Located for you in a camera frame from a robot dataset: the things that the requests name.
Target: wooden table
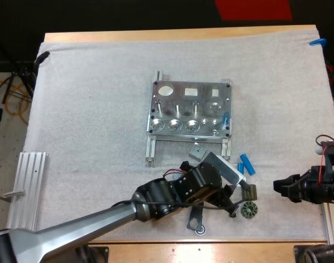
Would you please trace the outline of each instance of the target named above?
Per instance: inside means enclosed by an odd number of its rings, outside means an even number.
[[[314,25],[201,28],[184,30],[103,31],[46,33],[45,42],[108,42],[212,39],[259,35],[289,30],[315,29]],[[171,240],[99,241],[109,246],[110,262],[295,262],[293,246],[322,241]]]

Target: gear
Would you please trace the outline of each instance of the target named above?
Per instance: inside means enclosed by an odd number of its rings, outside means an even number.
[[[250,201],[250,202],[245,202],[243,207],[241,208],[241,214],[243,215],[244,218],[250,219],[253,218],[258,212],[258,206]]]

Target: square hole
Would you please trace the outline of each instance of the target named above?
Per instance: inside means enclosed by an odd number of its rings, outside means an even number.
[[[219,97],[220,91],[218,89],[213,89],[212,90],[212,97]]]
[[[197,96],[198,89],[186,88],[185,89],[185,96]]]

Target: black floor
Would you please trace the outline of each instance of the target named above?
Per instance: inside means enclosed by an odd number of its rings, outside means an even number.
[[[0,0],[0,42],[33,61],[46,32],[316,24],[334,62],[334,0],[290,0],[292,21],[222,21],[209,0]],[[8,69],[0,52],[0,71]]]

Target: blue clip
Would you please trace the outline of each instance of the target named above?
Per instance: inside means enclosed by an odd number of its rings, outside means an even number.
[[[238,163],[238,171],[244,174],[244,164],[243,163]]]
[[[227,125],[229,123],[229,112],[225,112],[223,114],[223,125]]]
[[[249,175],[254,175],[256,172],[246,154],[240,155],[240,159],[243,161],[246,170],[249,172]]]
[[[319,38],[309,42],[309,45],[318,45],[318,44],[320,44],[321,47],[324,49],[326,46],[326,38]]]

